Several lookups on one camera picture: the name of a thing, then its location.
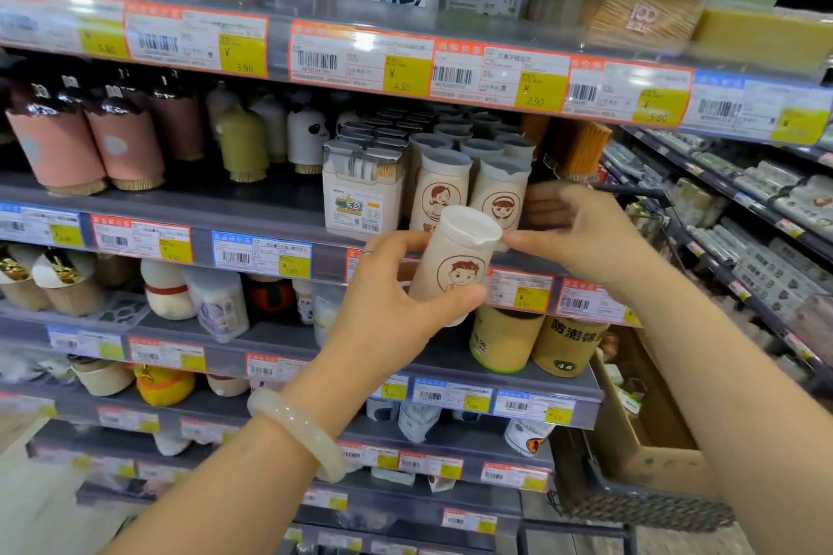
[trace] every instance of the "yellow cylindrical container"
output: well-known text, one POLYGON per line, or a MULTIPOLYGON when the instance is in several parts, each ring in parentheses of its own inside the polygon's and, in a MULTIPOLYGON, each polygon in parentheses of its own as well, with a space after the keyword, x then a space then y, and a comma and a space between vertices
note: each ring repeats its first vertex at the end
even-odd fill
POLYGON ((269 167, 266 124, 260 115, 239 105, 227 110, 216 122, 220 133, 223 167, 239 183, 264 180, 269 167))
POLYGON ((608 323, 547 316, 532 349, 532 361, 560 378, 575 378, 590 361, 608 323))
POLYGON ((526 366, 543 314, 481 305, 469 340, 474 359, 490 371, 516 373, 526 366))
POLYGON ((133 373, 141 398, 151 406, 172 406, 182 402, 197 384, 197 378, 190 371, 137 364, 133 373))

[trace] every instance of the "person's right hand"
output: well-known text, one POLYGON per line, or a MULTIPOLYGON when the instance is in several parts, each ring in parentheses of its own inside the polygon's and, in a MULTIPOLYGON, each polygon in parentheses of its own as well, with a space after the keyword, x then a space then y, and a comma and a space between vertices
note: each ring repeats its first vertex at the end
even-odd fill
POLYGON ((626 296, 633 277, 663 262, 608 193, 567 181, 538 183, 526 191, 524 215, 547 231, 512 231, 503 241, 515 250, 555 261, 571 274, 626 296))

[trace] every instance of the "yellow price label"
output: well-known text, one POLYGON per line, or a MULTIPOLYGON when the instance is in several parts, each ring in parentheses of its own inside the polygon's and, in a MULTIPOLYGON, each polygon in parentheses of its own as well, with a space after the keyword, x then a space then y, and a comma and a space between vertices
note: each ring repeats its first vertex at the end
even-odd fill
POLYGON ((124 360, 124 350, 120 343, 100 343, 98 355, 105 360, 124 360))
POLYGON ((428 97, 431 84, 431 60, 387 55, 385 78, 381 89, 394 95, 428 97))
POLYGON ((57 417, 57 408, 55 408, 55 404, 53 403, 45 403, 40 408, 37 409, 37 416, 38 417, 46 417, 49 419, 55 419, 57 417))
POLYGON ((572 408, 557 408, 556 406, 550 406, 547 408, 547 415, 544 420, 547 424, 569 426, 572 421, 572 408))
POLYGON ((220 66, 232 75, 268 78, 265 39, 220 34, 220 66))
POLYGON ((546 492, 547 481, 540 478, 533 478, 532 476, 525 476, 521 489, 529 489, 533 492, 546 492))
POLYGON ((633 313, 633 310, 630 309, 630 308, 625 310, 625 316, 622 317, 622 322, 627 323, 629 325, 633 325, 634 327, 641 327, 642 326, 642 322, 636 316, 636 314, 633 313))
POLYGON ((179 368, 183 371, 204 373, 206 371, 205 354, 192 355, 191 353, 181 353, 179 356, 179 368))
POLYGON ((119 465, 116 470, 116 476, 121 476, 122 478, 135 478, 136 467, 132 463, 119 465))
POLYGON ((813 145, 827 127, 827 112, 809 108, 783 108, 770 140, 813 145))
POLYGON ((78 226, 49 224, 49 233, 52 234, 52 241, 57 246, 84 247, 84 238, 81 236, 81 229, 78 226))
POLYGON ((87 470, 92 467, 92 457, 75 457, 72 460, 72 466, 76 469, 87 470))
POLYGON ((526 309, 530 312, 544 313, 547 311, 547 304, 549 302, 549 290, 519 285, 517 292, 515 292, 515 303, 513 305, 516 309, 526 309))
POLYGON ((566 76, 524 71, 515 96, 515 108, 560 112, 566 95, 566 76))
POLYGON ((390 382, 385 382, 381 385, 381 396, 383 399, 395 399, 397 401, 404 402, 407 391, 408 387, 402 386, 401 384, 391 384, 390 382))
POLYGON ((282 277, 309 278, 312 276, 312 264, 305 257, 281 255, 277 259, 277 268, 282 277))
POLYGON ((384 469, 399 469, 399 456, 388 456, 386 454, 379 454, 376 457, 376 466, 384 469))
POLYGON ((471 410, 475 413, 489 413, 489 398, 483 395, 466 395, 463 400, 463 410, 471 410))
POLYGON ((460 465, 443 464, 440 466, 440 478, 453 478, 458 481, 463 478, 463 468, 460 465))
POLYGON ((159 254, 165 261, 176 261, 180 264, 194 263, 191 242, 183 242, 180 239, 160 238, 159 254))
POLYGON ((495 533, 497 533, 497 522, 481 520, 477 523, 477 532, 494 535, 495 533))
POLYGON ((679 125, 688 105, 688 90, 645 88, 639 94, 633 122, 649 125, 679 125))
POLYGON ((286 533, 283 534, 283 539, 289 542, 302 542, 304 540, 304 533, 301 529, 286 529, 286 533))
POLYGON ((78 30, 84 53, 97 58, 130 59, 124 39, 124 24, 116 20, 82 17, 78 30))
POLYGON ((140 433, 150 433, 150 434, 159 434, 161 432, 161 428, 159 427, 158 421, 140 421, 139 422, 139 432, 140 433))
POLYGON ((337 509, 339 511, 347 511, 348 497, 347 496, 333 496, 330 498, 330 509, 337 509))

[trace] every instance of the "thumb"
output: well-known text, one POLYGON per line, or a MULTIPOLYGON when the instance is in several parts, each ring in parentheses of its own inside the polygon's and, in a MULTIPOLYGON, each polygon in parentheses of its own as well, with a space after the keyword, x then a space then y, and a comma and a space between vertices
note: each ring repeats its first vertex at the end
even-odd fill
POLYGON ((422 324, 434 335, 452 320, 465 316, 485 303, 488 291, 479 284, 455 287, 432 301, 420 303, 422 324))
POLYGON ((509 248, 544 257, 564 266, 573 263, 572 257, 576 250, 576 237, 569 231, 516 230, 505 233, 503 241, 509 248))

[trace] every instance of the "forearm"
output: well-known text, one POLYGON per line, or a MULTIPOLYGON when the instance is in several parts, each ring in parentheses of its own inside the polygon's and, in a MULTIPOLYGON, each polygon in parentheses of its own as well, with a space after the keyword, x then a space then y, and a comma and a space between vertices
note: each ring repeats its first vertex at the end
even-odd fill
POLYGON ((829 413, 668 264, 623 294, 755 552, 829 552, 829 413))
MULTIPOLYGON (((336 437, 378 386, 323 350, 282 395, 336 437)), ((182 484, 151 506, 102 555, 272 555, 318 462, 276 422, 258 415, 182 484)))

